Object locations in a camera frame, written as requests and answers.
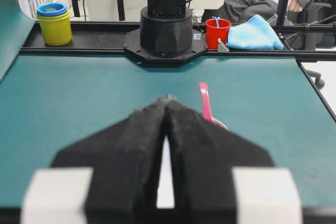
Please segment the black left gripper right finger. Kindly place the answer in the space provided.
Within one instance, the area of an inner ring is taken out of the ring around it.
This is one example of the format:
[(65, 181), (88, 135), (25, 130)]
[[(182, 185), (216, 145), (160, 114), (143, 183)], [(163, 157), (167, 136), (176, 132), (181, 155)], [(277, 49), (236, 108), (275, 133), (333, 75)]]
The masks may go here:
[(170, 100), (175, 205), (190, 223), (301, 223), (291, 172), (267, 150)]

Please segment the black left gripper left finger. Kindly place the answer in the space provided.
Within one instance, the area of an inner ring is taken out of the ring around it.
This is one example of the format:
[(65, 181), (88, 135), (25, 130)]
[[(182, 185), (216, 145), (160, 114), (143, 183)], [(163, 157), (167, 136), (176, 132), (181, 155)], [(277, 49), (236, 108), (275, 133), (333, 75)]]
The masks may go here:
[(59, 150), (34, 173), (22, 222), (134, 223), (137, 208), (155, 204), (165, 109), (157, 101)]

